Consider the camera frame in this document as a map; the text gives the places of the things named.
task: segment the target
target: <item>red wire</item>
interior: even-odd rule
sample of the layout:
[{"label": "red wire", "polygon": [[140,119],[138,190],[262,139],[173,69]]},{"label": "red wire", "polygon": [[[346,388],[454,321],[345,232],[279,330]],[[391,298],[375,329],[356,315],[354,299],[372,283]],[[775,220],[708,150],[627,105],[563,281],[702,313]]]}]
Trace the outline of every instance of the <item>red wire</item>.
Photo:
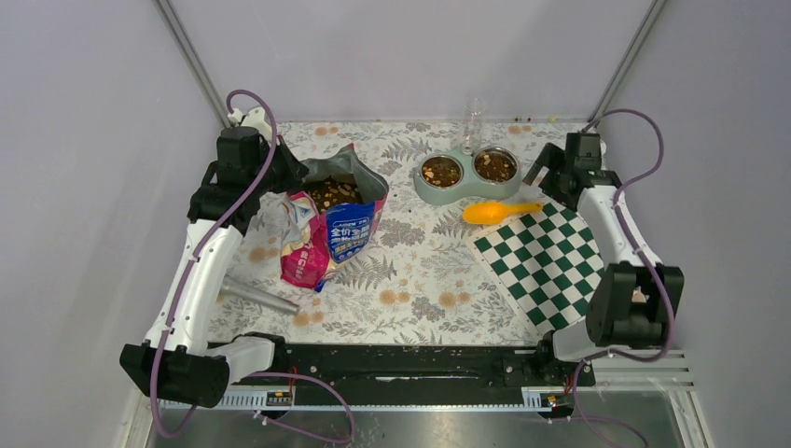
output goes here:
[{"label": "red wire", "polygon": [[[298,373],[297,372],[297,367],[291,366],[291,372],[292,373]],[[293,393],[294,393],[294,383],[296,381],[297,380],[295,380],[294,378],[291,378],[290,380],[288,380],[288,396],[291,399],[292,403],[294,402],[294,395],[293,395]]]},{"label": "red wire", "polygon": [[567,396],[569,392],[571,392],[571,387],[572,387],[572,385],[573,385],[573,384],[572,384],[572,379],[571,379],[571,377],[568,377],[568,378],[566,378],[566,387],[565,387],[565,389],[563,390],[563,396],[564,396],[564,397],[565,397],[565,396]]}]

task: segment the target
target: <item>glass cup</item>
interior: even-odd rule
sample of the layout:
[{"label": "glass cup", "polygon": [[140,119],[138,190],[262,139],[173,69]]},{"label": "glass cup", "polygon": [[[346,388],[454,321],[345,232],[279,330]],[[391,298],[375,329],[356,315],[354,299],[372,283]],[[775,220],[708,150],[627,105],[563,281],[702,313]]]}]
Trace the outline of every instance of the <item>glass cup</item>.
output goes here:
[{"label": "glass cup", "polygon": [[464,154],[472,154],[480,149],[483,142],[483,123],[486,122],[486,102],[473,98],[467,103],[454,147],[460,147]]}]

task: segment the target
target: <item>white wall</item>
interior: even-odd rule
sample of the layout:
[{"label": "white wall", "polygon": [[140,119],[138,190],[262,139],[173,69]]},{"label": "white wall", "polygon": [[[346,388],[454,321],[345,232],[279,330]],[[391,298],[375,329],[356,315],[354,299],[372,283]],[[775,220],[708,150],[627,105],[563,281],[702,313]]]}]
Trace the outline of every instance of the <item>white wall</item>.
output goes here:
[{"label": "white wall", "polygon": [[280,119],[585,118],[651,0],[174,0],[221,91]]},{"label": "white wall", "polygon": [[[665,133],[630,209],[686,275],[678,338],[718,448],[791,446],[789,22],[787,0],[671,2],[613,105]],[[647,125],[603,129],[622,177],[651,165]]]},{"label": "white wall", "polygon": [[111,446],[219,125],[149,1],[0,4],[0,446]]}]

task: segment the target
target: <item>orange scoop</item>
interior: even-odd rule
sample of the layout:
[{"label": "orange scoop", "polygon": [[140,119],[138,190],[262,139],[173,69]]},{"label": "orange scoop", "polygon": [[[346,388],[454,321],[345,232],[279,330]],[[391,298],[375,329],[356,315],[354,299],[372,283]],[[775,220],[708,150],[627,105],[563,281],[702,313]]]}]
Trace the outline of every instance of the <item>orange scoop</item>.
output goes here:
[{"label": "orange scoop", "polygon": [[470,224],[491,226],[511,215],[540,212],[542,203],[520,203],[505,205],[504,203],[475,203],[468,206],[462,217]]}]

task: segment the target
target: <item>checkered mat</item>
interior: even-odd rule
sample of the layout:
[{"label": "checkered mat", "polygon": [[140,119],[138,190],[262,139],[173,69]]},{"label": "checkered mat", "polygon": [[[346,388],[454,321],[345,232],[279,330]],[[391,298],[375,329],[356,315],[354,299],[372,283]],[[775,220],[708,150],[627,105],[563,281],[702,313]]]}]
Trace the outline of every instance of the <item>checkered mat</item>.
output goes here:
[{"label": "checkered mat", "polygon": [[585,221],[557,203],[480,231],[467,245],[539,334],[585,315],[604,266]]}]

